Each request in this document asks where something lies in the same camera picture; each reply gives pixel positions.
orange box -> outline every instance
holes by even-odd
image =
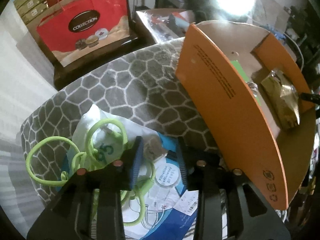
[[[258,84],[261,106],[230,60],[238,60]],[[290,78],[298,93],[310,93],[295,61],[273,34],[248,24],[207,21],[189,27],[176,76],[228,168],[243,170],[273,208],[285,210],[307,173],[316,117],[314,105],[301,102],[300,125],[281,130],[260,85],[274,68]]]

barcode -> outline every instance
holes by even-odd
[[[194,202],[192,206],[189,208],[189,212],[193,211],[193,209],[198,205],[198,201]]]

brown oval logo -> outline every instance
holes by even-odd
[[[68,29],[73,33],[85,31],[95,25],[99,18],[100,13],[96,10],[84,11],[69,22]]]

patterned fabric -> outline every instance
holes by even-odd
[[[183,38],[144,48],[74,81],[38,108],[21,126],[25,158],[49,136],[71,138],[92,104],[164,135],[183,136],[188,145],[210,151],[216,143],[187,92],[175,77]],[[31,166],[47,180],[57,180],[68,145],[54,141],[41,148]],[[34,184],[47,203],[56,190]]]

white round label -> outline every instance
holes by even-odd
[[[156,170],[156,181],[162,186],[171,186],[180,178],[179,168],[171,163],[159,166]]]

